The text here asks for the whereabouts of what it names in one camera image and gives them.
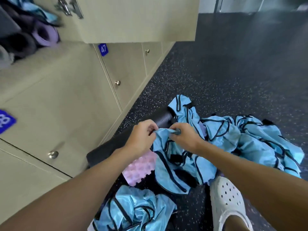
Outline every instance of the locker number tag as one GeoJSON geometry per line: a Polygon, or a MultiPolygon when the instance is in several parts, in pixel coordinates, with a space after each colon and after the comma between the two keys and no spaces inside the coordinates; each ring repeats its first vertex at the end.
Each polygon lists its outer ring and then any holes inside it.
{"type": "Polygon", "coordinates": [[[108,53],[108,48],[106,44],[99,44],[98,45],[98,49],[100,51],[100,54],[103,56],[105,56],[108,53]]]}
{"type": "Polygon", "coordinates": [[[0,134],[16,123],[16,119],[0,109],[0,134]]]}

